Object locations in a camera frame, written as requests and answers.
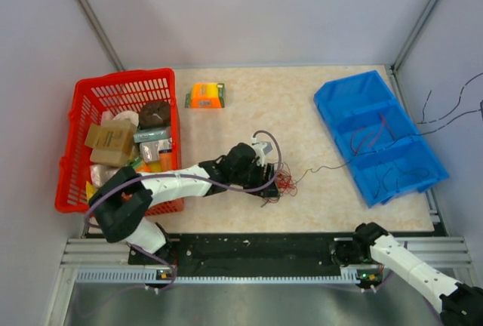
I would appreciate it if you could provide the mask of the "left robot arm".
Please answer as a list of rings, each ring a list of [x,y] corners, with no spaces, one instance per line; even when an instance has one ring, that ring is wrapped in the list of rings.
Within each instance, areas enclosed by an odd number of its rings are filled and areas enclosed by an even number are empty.
[[[270,142],[253,140],[180,170],[148,174],[121,168],[93,195],[91,213],[109,243],[138,246],[153,262],[163,263],[171,254],[168,235],[146,219],[146,212],[161,203],[228,190],[274,198],[275,164],[266,161],[271,151]]]

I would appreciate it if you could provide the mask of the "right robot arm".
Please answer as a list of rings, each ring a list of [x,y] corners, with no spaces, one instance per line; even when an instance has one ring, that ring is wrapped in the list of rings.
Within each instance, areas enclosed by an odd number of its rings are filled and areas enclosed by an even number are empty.
[[[380,263],[418,291],[438,313],[444,325],[481,325],[482,289],[449,277],[401,246],[376,223],[356,227],[352,239],[354,257]]]

